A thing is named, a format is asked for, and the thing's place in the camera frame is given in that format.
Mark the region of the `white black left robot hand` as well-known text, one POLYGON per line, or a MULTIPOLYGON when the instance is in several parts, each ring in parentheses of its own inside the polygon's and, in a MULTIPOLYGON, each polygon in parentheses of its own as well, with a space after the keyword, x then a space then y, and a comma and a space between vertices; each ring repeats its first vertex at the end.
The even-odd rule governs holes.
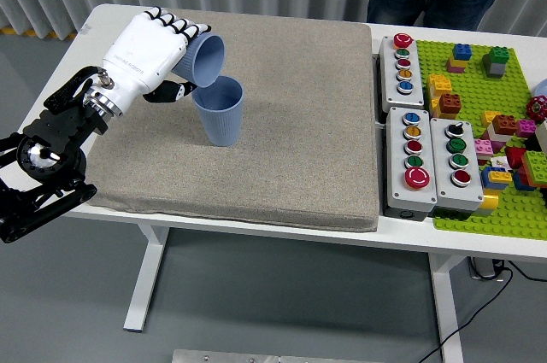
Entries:
POLYGON ((126 113, 135 98, 155 90, 190 42, 210 30, 207 24, 181 19, 160 7, 134 16, 103 58, 114 84, 100 93, 115 106, 115 114, 126 113))

